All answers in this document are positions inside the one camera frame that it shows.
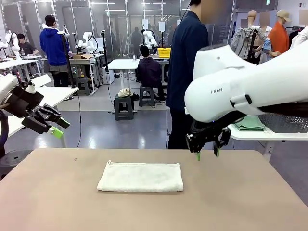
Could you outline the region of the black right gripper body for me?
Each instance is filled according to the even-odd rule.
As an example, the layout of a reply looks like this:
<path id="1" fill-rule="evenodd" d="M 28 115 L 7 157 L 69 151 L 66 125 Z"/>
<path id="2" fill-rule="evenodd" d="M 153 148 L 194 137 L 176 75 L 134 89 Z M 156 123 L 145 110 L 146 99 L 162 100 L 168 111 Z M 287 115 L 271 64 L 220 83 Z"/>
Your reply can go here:
<path id="1" fill-rule="evenodd" d="M 206 143 L 214 142 L 225 127 L 216 122 L 203 123 L 193 120 L 189 133 L 186 134 L 188 149 L 193 153 L 193 145 L 198 143 L 202 148 Z"/>

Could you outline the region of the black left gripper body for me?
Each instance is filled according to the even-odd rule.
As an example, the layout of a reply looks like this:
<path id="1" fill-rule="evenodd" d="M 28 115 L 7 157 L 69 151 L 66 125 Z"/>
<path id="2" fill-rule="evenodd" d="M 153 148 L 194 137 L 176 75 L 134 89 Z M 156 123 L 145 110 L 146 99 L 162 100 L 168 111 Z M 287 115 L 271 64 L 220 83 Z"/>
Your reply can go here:
<path id="1" fill-rule="evenodd" d="M 47 133 L 51 125 L 39 112 L 44 96 L 36 91 L 34 83 L 22 83 L 13 87 L 4 97 L 4 109 L 22 118 L 22 125 L 39 133 Z"/>

